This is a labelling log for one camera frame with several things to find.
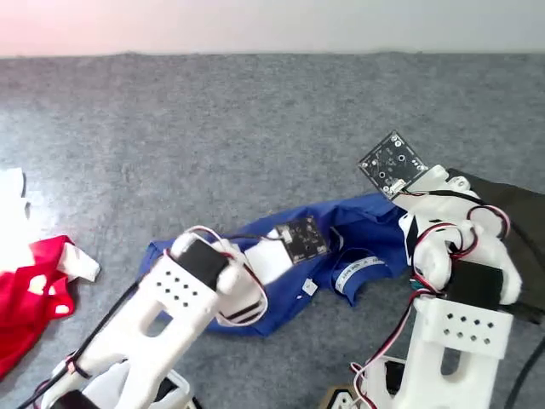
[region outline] circuit board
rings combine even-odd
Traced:
[[[279,224],[276,229],[294,264],[328,252],[324,236],[312,216]]]
[[[358,167],[390,200],[428,170],[396,130],[361,159]]]

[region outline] red shirt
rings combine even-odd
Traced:
[[[35,265],[0,272],[0,380],[32,348],[51,320],[74,312],[67,276],[57,270],[67,236],[30,245]]]

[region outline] white cloth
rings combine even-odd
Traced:
[[[0,272],[34,263],[21,168],[0,170]]]
[[[28,201],[23,198],[24,191],[21,168],[0,170],[0,273],[34,264],[29,244],[37,237],[26,217]],[[58,269],[70,280],[82,277],[95,281],[100,272],[98,262],[69,243],[65,243]]]

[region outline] blue cloth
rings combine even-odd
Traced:
[[[398,225],[402,215],[401,209],[376,193],[282,211],[240,228],[236,233],[264,235],[278,224],[313,216],[328,242],[330,252],[295,265],[267,285],[269,309],[254,325],[225,327],[213,321],[209,329],[245,335],[269,335],[294,318],[311,301],[312,297],[302,289],[306,279],[312,279],[318,288],[331,289],[354,305],[356,292],[366,281],[397,277],[406,268],[404,236]],[[234,241],[242,251],[256,244],[254,239]],[[173,239],[152,242],[141,263],[140,274],[148,271],[163,249],[170,247],[173,242]],[[360,268],[365,264],[359,262],[361,260],[375,262]],[[342,293],[336,290],[336,281],[341,274],[347,278]]]

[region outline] white wall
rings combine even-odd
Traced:
[[[543,0],[0,0],[0,55],[545,51]]]

